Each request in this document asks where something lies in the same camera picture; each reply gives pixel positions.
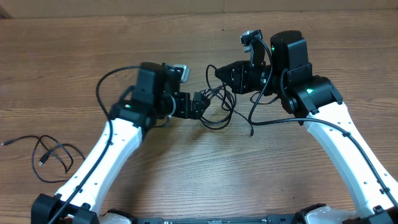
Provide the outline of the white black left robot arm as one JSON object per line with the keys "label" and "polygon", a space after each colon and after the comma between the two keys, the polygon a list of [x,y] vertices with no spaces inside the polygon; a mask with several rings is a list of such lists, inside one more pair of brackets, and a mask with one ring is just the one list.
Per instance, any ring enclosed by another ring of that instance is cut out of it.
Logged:
{"label": "white black left robot arm", "polygon": [[159,119],[200,119],[210,104],[201,93],[190,98],[180,91],[188,79],[186,65],[143,62],[138,77],[110,110],[100,139],[55,195],[40,194],[32,204],[31,223],[137,223],[117,210],[100,214],[102,204],[130,155]]}

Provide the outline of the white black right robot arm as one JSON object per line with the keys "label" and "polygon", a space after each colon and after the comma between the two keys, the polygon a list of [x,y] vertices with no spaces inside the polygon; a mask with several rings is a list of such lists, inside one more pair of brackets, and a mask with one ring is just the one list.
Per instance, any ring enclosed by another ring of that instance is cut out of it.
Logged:
{"label": "white black right robot arm", "polygon": [[242,60],[215,72],[233,93],[277,95],[289,121],[297,122],[328,154],[349,190],[354,210],[317,203],[288,217],[289,223],[396,223],[397,181],[379,162],[349,114],[343,97],[326,77],[313,74],[307,42],[297,30],[265,43],[259,30],[241,36]]}

